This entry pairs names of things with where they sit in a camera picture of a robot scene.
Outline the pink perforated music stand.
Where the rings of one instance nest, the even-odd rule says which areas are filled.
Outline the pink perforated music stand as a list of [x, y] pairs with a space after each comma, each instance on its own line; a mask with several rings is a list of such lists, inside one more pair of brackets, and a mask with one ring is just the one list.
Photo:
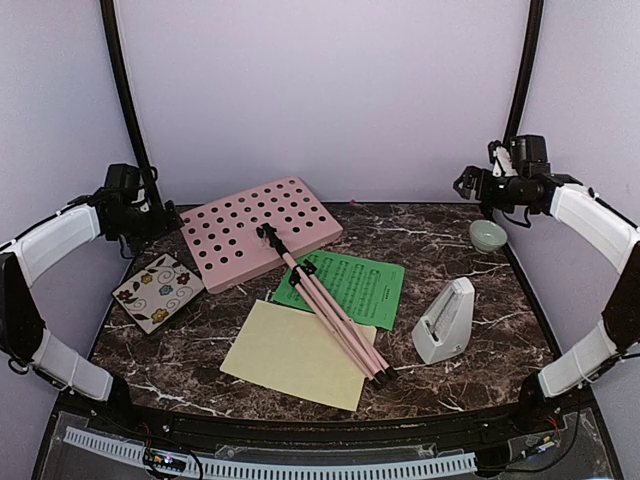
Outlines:
[[221, 293], [280, 266], [330, 337], [381, 388], [397, 371], [364, 338], [321, 284], [318, 268], [298, 259], [337, 240], [342, 226], [298, 177], [285, 177], [181, 214], [182, 232], [206, 290]]

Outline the green sheet music page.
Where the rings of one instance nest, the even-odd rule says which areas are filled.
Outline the green sheet music page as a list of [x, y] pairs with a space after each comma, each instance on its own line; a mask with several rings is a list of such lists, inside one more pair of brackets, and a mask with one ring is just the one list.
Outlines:
[[404, 267], [322, 250], [298, 260], [306, 261], [316, 267], [316, 277], [356, 323], [394, 328]]

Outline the yellow paper sheet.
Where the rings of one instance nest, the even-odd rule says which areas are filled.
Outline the yellow paper sheet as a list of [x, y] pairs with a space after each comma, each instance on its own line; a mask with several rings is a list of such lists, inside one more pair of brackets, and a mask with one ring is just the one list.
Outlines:
[[365, 382], [316, 315], [263, 300], [254, 303], [220, 371], [352, 412]]

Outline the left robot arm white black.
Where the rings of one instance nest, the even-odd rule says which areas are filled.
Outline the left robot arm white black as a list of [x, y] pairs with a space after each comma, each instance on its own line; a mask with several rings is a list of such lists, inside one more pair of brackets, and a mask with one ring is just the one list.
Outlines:
[[47, 328], [31, 289], [51, 267], [103, 237], [130, 252], [144, 250], [183, 221], [173, 202], [162, 202], [153, 167], [112, 164], [95, 193], [80, 196], [1, 246], [1, 351], [20, 375], [35, 371], [64, 391], [105, 403], [103, 421], [120, 436], [141, 427], [127, 382], [93, 364]]

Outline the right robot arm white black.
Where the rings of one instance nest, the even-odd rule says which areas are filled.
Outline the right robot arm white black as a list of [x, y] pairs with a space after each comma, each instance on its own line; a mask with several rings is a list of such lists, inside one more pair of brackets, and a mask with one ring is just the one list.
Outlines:
[[547, 399], [560, 397], [621, 360], [639, 342], [639, 227], [569, 174], [552, 172], [546, 140], [521, 135], [489, 146], [491, 166], [466, 167], [453, 188], [488, 211], [545, 214], [571, 228], [613, 266], [617, 284], [594, 329], [567, 353], [533, 374], [510, 413], [521, 434], [549, 416]]

